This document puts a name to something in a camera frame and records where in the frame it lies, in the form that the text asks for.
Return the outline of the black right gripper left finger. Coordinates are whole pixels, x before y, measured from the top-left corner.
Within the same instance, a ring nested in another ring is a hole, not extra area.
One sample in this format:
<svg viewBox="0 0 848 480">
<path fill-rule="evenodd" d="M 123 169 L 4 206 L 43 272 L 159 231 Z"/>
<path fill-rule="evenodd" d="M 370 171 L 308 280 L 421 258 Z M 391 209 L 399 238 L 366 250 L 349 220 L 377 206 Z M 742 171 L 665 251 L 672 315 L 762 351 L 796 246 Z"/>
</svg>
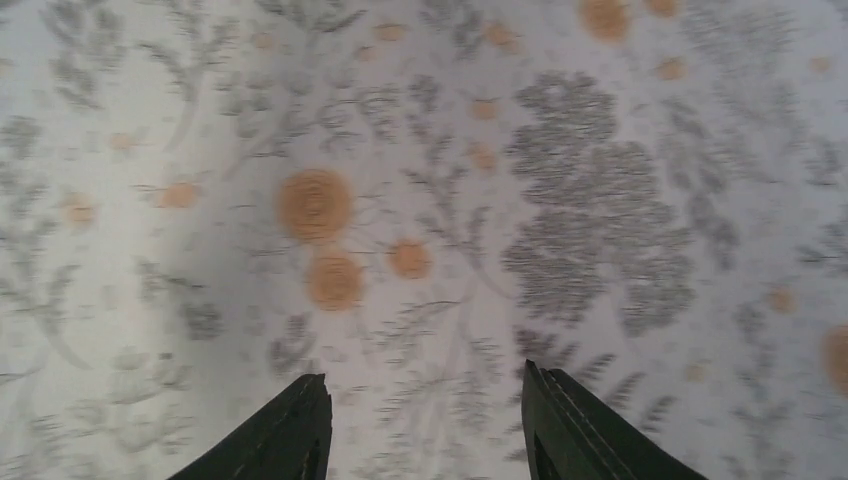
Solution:
<svg viewBox="0 0 848 480">
<path fill-rule="evenodd" d="M 323 374 L 304 374 L 171 480 L 324 480 L 332 400 Z"/>
</svg>

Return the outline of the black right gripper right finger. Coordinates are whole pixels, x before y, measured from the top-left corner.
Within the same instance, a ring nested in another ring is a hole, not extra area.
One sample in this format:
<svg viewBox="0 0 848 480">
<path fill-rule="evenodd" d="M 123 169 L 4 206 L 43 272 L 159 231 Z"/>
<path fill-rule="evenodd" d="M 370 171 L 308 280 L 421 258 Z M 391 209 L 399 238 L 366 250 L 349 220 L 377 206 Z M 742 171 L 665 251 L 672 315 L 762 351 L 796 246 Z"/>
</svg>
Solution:
<svg viewBox="0 0 848 480">
<path fill-rule="evenodd" d="M 521 418 L 532 480 L 705 480 L 560 369 L 525 362 Z"/>
</svg>

